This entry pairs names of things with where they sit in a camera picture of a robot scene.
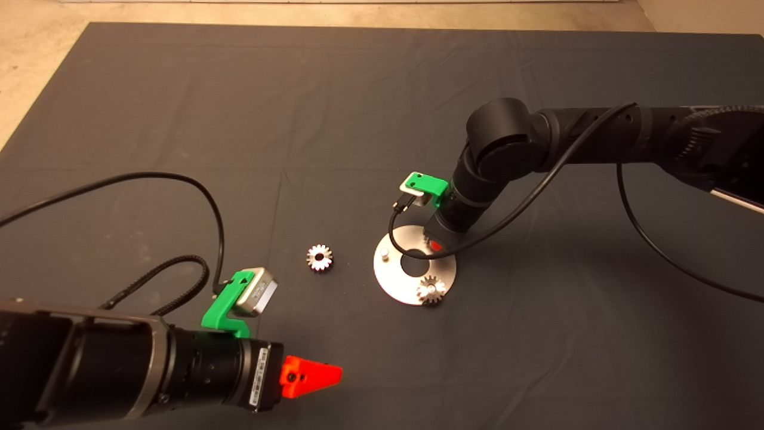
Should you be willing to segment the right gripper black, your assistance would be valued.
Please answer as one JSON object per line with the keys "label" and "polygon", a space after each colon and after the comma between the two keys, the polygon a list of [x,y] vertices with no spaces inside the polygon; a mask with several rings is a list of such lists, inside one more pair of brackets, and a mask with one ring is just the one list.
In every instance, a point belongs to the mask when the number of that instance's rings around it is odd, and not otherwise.
{"label": "right gripper black", "polygon": [[453,250],[475,223],[475,211],[470,207],[439,208],[424,225],[424,237],[432,251]]}

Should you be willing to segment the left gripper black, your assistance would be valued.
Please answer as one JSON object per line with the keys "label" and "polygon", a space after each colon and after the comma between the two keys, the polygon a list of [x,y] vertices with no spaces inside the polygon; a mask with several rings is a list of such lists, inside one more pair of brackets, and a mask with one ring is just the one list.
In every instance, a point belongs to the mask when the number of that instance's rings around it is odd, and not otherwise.
{"label": "left gripper black", "polygon": [[338,365],[287,355],[284,345],[246,340],[238,405],[254,413],[270,411],[281,398],[298,398],[341,383]]}

